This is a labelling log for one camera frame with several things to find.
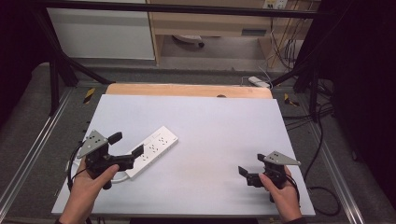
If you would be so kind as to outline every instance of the white table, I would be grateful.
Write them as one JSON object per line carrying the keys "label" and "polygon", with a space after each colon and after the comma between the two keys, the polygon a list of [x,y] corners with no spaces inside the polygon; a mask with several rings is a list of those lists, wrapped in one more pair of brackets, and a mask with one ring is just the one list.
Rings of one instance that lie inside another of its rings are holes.
{"label": "white table", "polygon": [[[276,100],[183,96],[103,95],[87,134],[122,132],[109,153],[121,155],[167,127],[179,141],[134,180],[102,190],[93,213],[124,217],[262,217],[276,215],[264,189],[248,187],[238,165],[263,172],[257,154],[295,158]],[[301,171],[289,167],[305,216],[315,211]],[[62,188],[52,213],[62,213]]]}

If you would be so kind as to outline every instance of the white power strip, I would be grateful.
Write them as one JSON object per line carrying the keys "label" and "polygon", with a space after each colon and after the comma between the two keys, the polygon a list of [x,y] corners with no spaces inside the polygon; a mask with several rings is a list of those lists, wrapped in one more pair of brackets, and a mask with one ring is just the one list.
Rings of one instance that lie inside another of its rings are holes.
{"label": "white power strip", "polygon": [[144,145],[145,152],[134,160],[134,169],[126,170],[130,178],[135,178],[158,160],[161,155],[177,143],[177,137],[167,128],[162,126],[159,130],[146,138],[139,145]]}
{"label": "white power strip", "polygon": [[248,79],[249,82],[251,82],[253,85],[258,86],[258,87],[264,87],[268,88],[270,85],[266,83],[265,81],[257,78],[257,77],[250,77]]}

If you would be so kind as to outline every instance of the hand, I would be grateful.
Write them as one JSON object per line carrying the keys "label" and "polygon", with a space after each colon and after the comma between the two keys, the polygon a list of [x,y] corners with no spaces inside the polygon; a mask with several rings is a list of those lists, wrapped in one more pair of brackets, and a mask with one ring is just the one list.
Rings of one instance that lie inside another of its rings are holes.
{"label": "hand", "polygon": [[[85,157],[81,160],[77,173],[84,169],[86,169]],[[117,164],[112,165],[95,179],[92,179],[87,171],[77,175],[59,221],[63,224],[84,223],[91,214],[93,204],[102,186],[111,180],[119,169]]]}
{"label": "hand", "polygon": [[[290,170],[286,166],[285,172],[287,175],[291,176]],[[282,222],[288,222],[302,217],[297,199],[297,192],[289,181],[286,181],[283,189],[278,189],[268,176],[259,174],[259,177],[265,189],[270,191],[273,196]]]}

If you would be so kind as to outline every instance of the wall outlet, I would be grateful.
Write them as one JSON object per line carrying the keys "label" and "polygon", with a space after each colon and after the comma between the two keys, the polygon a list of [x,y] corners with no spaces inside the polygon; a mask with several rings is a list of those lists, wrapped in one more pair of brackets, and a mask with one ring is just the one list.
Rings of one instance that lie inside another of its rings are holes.
{"label": "wall outlet", "polygon": [[275,8],[276,0],[265,0],[262,8]]}
{"label": "wall outlet", "polygon": [[177,142],[177,137],[167,128],[162,126],[159,130],[137,145],[140,146],[143,144],[145,152],[134,160],[134,169],[126,170],[125,173],[130,178],[136,178]]}
{"label": "wall outlet", "polygon": [[276,0],[274,9],[285,9],[288,0]]}

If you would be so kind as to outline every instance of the finger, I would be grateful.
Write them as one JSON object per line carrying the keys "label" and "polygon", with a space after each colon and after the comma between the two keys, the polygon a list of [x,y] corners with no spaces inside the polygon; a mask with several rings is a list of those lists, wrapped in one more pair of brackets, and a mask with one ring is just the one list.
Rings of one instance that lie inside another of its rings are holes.
{"label": "finger", "polygon": [[278,188],[274,185],[272,180],[265,174],[259,174],[259,178],[262,181],[264,187],[270,191],[271,193],[275,193],[278,191]]}
{"label": "finger", "polygon": [[101,175],[96,177],[95,182],[101,187],[104,186],[105,183],[114,177],[119,169],[120,167],[117,164],[108,167]]}

